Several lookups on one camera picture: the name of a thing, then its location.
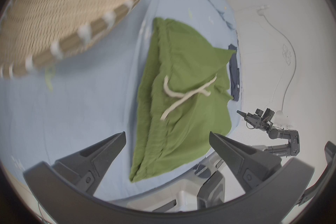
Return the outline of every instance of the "woven basket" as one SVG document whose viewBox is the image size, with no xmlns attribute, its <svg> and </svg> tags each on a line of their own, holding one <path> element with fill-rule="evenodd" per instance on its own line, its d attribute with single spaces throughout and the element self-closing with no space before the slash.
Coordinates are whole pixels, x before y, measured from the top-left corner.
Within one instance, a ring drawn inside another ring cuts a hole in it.
<svg viewBox="0 0 336 224">
<path fill-rule="evenodd" d="M 10 0 L 0 21 L 0 77 L 21 77 L 87 50 L 138 2 Z"/>
</svg>

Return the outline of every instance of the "white wall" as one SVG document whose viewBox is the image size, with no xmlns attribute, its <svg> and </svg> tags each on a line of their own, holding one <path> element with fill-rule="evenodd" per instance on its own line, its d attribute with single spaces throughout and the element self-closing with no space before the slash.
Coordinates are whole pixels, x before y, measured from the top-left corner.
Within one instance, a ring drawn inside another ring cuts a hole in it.
<svg viewBox="0 0 336 224">
<path fill-rule="evenodd" d="M 315 173 L 310 182 L 312 185 L 326 166 L 324 156 L 326 142 L 330 140 L 336 143 L 336 121 L 334 120 L 336 24 L 329 7 L 325 0 L 228 1 L 236 14 L 246 8 L 269 5 L 267 18 L 293 45 L 296 52 L 296 71 L 285 96 L 283 113 L 290 118 L 291 125 L 299 131 L 301 151 L 298 158 L 315 167 Z M 255 83 L 260 88 L 265 86 L 263 81 Z M 260 96 L 246 96 L 243 99 L 243 109 L 249 107 L 250 102 L 255 103 L 256 98 L 262 99 Z M 231 138 L 250 145 L 275 143 L 273 140 L 270 141 L 267 134 L 263 132 L 248 130 L 243 122 Z M 224 172 L 227 184 L 226 200 L 242 195 L 241 187 L 229 170 Z M 303 208 L 304 206 L 295 207 L 283 222 L 290 222 Z"/>
</svg>

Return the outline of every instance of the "green garment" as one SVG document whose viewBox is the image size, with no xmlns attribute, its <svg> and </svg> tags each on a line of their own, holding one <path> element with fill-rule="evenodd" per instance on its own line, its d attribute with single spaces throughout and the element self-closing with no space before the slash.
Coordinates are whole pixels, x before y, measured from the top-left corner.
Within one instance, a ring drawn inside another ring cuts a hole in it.
<svg viewBox="0 0 336 224">
<path fill-rule="evenodd" d="M 232 99 L 226 65 L 234 50 L 212 47 L 195 29 L 162 18 L 153 21 L 153 36 L 138 89 L 137 141 L 129 179 L 136 182 L 189 163 L 210 149 L 209 133 L 227 135 L 227 108 Z M 179 98 L 163 90 L 165 76 L 174 92 L 186 93 L 211 81 L 210 96 L 197 93 L 160 120 Z"/>
</svg>

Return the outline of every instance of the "folded navy garment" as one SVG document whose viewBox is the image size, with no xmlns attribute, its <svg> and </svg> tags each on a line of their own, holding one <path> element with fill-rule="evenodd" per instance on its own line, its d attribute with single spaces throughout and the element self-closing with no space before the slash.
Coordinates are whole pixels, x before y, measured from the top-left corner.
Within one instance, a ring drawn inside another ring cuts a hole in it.
<svg viewBox="0 0 336 224">
<path fill-rule="evenodd" d="M 237 51 L 237 47 L 234 45 L 229 45 L 229 50 L 235 50 Z M 233 97 L 234 101 L 239 100 L 239 92 L 240 92 L 240 86 L 239 86 L 239 68 L 237 66 L 237 54 L 233 54 L 230 59 L 230 77 L 231 77 L 231 96 Z"/>
</svg>

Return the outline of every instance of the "white floor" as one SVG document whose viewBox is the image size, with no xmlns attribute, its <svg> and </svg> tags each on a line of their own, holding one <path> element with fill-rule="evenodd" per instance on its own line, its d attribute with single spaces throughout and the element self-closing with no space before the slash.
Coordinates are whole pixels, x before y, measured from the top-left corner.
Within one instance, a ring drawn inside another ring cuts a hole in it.
<svg viewBox="0 0 336 224">
<path fill-rule="evenodd" d="M 315 167 L 312 185 L 326 166 L 326 142 L 336 143 L 336 24 L 330 9 L 325 0 L 228 1 L 235 11 L 240 37 L 242 109 L 250 113 L 266 107 L 282 110 L 284 117 L 278 117 L 277 123 L 299 131 L 298 158 Z M 266 6 L 261 12 L 269 23 L 284 36 L 259 16 L 261 6 Z M 244 122 L 231 138 L 250 145 L 284 142 L 248 130 Z M 242 195 L 243 190 L 228 169 L 225 176 L 226 200 Z M 303 208 L 296 206 L 283 223 L 289 223 Z"/>
</svg>

